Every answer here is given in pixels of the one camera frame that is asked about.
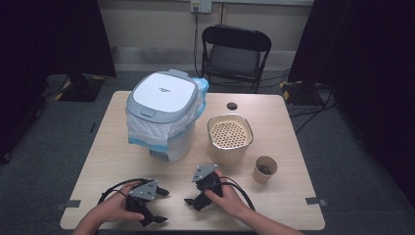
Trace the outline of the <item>beige strainer container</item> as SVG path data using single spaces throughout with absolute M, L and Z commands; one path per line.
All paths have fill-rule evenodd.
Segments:
M 207 154 L 218 165 L 239 164 L 254 134 L 248 121 L 239 114 L 226 114 L 212 117 L 207 122 Z

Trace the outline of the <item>black stand base striped tape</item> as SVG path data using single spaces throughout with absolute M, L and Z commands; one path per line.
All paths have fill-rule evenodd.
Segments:
M 317 88 L 302 81 L 279 83 L 282 96 L 287 104 L 294 106 L 322 106 L 324 104 Z
M 56 74 L 62 82 L 55 88 L 47 88 L 43 98 L 60 102 L 94 102 L 103 87 L 104 76 L 85 73 Z

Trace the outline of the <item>white trash can grey lid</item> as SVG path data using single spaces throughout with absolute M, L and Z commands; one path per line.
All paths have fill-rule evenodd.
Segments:
M 203 96 L 196 81 L 180 70 L 146 76 L 126 101 L 128 142 L 160 160 L 177 162 L 189 152 Z

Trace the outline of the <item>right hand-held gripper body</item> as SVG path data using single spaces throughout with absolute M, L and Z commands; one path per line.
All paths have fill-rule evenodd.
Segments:
M 214 172 L 217 168 L 217 164 L 202 164 L 196 167 L 192 181 L 202 184 L 202 192 L 194 199 L 197 201 L 197 204 L 193 208 L 197 212 L 211 204 L 211 199 L 205 195 L 206 189 L 211 190 L 218 196 L 222 196 L 221 181 L 219 176 Z

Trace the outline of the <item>person's right hand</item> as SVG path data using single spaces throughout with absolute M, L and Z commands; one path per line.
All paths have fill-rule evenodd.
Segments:
M 227 214 L 241 221 L 248 220 L 254 214 L 254 211 L 242 201 L 232 186 L 223 185 L 222 196 L 218 196 L 209 189 L 206 189 L 205 195 Z

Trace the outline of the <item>black curtain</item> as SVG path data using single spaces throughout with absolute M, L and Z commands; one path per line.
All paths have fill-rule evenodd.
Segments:
M 415 0 L 313 0 L 289 80 L 334 87 L 415 208 Z
M 116 76 L 99 1 L 0 0 L 0 164 L 61 73 Z

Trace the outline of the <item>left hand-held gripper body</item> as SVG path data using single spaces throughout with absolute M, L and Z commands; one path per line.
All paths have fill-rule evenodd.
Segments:
M 155 221 L 155 217 L 148 210 L 147 204 L 156 197 L 157 182 L 151 180 L 141 185 L 134 186 L 127 194 L 126 209 L 130 212 L 141 213 L 144 218 L 140 220 L 143 226 Z

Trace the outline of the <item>white blue plastic trash bag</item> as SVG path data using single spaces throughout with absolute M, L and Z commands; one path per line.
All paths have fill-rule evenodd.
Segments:
M 206 107 L 208 82 L 154 73 L 129 94 L 128 141 L 156 151 L 166 151 L 170 140 L 185 132 Z

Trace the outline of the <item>brown paper cup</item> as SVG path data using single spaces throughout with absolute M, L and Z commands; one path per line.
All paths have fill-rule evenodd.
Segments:
M 264 175 L 264 174 L 260 173 L 256 168 L 258 165 L 267 165 L 268 167 L 270 167 L 272 169 L 273 174 L 272 175 Z M 256 161 L 254 163 L 253 178 L 257 183 L 265 184 L 275 174 L 277 169 L 278 169 L 278 165 L 277 165 L 277 163 L 274 159 L 272 159 L 271 157 L 268 157 L 268 156 L 260 156 L 256 159 Z

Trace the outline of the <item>black folding chair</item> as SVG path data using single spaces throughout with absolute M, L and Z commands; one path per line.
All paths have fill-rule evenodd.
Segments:
M 272 42 L 263 32 L 215 24 L 202 33 L 202 76 L 243 81 L 257 92 Z

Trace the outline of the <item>person's left hand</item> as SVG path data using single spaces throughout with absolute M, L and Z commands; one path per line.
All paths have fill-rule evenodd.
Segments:
M 87 217 L 95 224 L 101 225 L 105 222 L 115 222 L 122 219 L 140 221 L 145 216 L 139 212 L 128 211 L 125 208 L 126 196 L 128 192 L 139 184 L 134 181 L 124 184 L 117 192 L 113 193 L 103 203 L 92 209 Z

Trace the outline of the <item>white wall socket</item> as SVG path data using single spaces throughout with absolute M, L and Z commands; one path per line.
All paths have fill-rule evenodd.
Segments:
M 191 0 L 190 11 L 192 13 L 210 14 L 212 11 L 212 2 L 208 0 Z

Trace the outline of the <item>grey tape strip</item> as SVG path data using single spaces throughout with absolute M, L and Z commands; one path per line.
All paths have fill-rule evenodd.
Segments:
M 326 207 L 327 201 L 325 199 L 319 199 L 318 197 L 305 198 L 308 205 L 319 205 L 320 207 Z
M 59 211 L 64 211 L 66 208 L 78 208 L 80 205 L 80 200 L 67 200 L 65 202 L 57 203 L 56 209 Z

